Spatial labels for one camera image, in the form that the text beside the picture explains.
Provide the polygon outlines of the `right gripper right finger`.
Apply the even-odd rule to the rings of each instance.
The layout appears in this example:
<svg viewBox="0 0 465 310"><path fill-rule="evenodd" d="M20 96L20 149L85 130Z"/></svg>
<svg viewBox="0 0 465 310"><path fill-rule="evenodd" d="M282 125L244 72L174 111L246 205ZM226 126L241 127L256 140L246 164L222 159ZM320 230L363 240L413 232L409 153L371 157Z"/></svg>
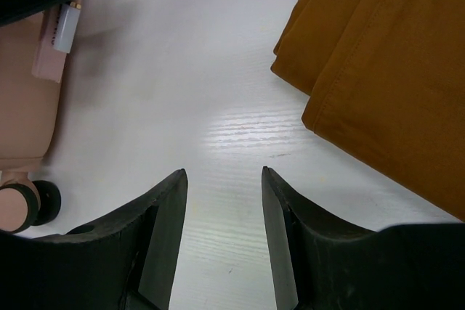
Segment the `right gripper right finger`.
<svg viewBox="0 0 465 310"><path fill-rule="evenodd" d="M384 309L383 233L339 218L262 169L262 206L278 309Z"/></svg>

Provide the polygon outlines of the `beige concealer tube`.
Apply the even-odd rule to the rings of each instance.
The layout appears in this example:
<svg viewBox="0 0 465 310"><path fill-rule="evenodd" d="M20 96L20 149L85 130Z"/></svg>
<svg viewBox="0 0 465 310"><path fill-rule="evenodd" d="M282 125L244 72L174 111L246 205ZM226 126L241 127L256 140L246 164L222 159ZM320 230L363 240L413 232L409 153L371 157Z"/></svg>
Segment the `beige concealer tube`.
<svg viewBox="0 0 465 310"><path fill-rule="evenodd" d="M56 28L52 38L52 46L59 52L69 54L81 14L81 5L72 1L60 7Z"/></svg>

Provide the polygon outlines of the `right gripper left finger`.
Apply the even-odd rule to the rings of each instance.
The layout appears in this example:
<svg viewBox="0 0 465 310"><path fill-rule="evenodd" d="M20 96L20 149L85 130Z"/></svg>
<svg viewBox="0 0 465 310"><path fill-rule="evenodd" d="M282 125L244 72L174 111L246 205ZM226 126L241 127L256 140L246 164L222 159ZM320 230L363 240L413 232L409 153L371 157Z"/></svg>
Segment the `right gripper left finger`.
<svg viewBox="0 0 465 310"><path fill-rule="evenodd" d="M145 194L70 230L78 283L71 309L167 309L187 205L179 169Z"/></svg>

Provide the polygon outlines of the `pink cosmetic box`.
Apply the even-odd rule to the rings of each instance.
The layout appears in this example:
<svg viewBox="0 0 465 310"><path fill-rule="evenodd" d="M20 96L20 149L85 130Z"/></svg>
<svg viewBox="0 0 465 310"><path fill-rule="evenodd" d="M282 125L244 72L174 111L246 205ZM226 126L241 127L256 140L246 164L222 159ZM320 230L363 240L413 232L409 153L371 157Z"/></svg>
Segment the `pink cosmetic box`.
<svg viewBox="0 0 465 310"><path fill-rule="evenodd" d="M44 11L39 42L33 60L32 74L36 78L60 83L67 54L53 47L55 30L59 22L60 5Z"/></svg>

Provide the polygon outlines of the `mustard brown trousers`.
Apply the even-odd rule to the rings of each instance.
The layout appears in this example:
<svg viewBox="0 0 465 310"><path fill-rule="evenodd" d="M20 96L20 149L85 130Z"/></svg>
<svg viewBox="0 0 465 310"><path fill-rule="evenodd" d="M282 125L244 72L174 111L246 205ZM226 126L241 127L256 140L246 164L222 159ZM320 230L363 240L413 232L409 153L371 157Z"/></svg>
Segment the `mustard brown trousers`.
<svg viewBox="0 0 465 310"><path fill-rule="evenodd" d="M464 0L298 0L274 53L310 131L464 218Z"/></svg>

